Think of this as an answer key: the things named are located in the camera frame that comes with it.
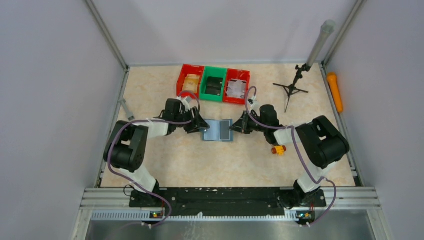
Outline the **teal card holder wallet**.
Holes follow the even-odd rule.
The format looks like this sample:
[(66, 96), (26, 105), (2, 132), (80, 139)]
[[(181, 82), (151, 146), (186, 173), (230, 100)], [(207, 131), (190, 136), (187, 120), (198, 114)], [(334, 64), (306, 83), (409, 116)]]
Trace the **teal card holder wallet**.
[(232, 131), (233, 135), (233, 141), (220, 141), (220, 122), (222, 120), (215, 120), (215, 119), (206, 119), (205, 121), (210, 125), (210, 128), (202, 131), (201, 140), (207, 141), (207, 142), (233, 142), (234, 141), (234, 133)]

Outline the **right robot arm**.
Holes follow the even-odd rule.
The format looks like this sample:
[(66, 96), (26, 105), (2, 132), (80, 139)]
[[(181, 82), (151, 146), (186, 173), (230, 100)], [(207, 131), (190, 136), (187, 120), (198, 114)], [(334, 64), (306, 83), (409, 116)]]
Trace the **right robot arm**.
[(283, 126), (270, 104), (261, 106), (259, 113), (245, 110), (229, 130), (241, 134), (261, 132), (273, 146), (293, 143), (305, 170), (294, 182), (290, 198), (299, 206), (307, 206), (313, 200), (329, 170), (350, 151), (346, 138), (326, 116), (298, 126)]

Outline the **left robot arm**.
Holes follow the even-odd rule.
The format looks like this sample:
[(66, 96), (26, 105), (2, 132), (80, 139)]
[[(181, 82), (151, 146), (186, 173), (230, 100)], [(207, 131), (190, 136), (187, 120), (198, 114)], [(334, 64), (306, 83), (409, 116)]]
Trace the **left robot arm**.
[(160, 202), (160, 193), (155, 190), (157, 180), (143, 165), (147, 141), (171, 135), (183, 128), (187, 134), (210, 128), (201, 117), (199, 107), (190, 107), (189, 97), (169, 98), (158, 117), (145, 120), (119, 120), (112, 131), (104, 150), (103, 159), (109, 170), (128, 180), (141, 200), (149, 207)]

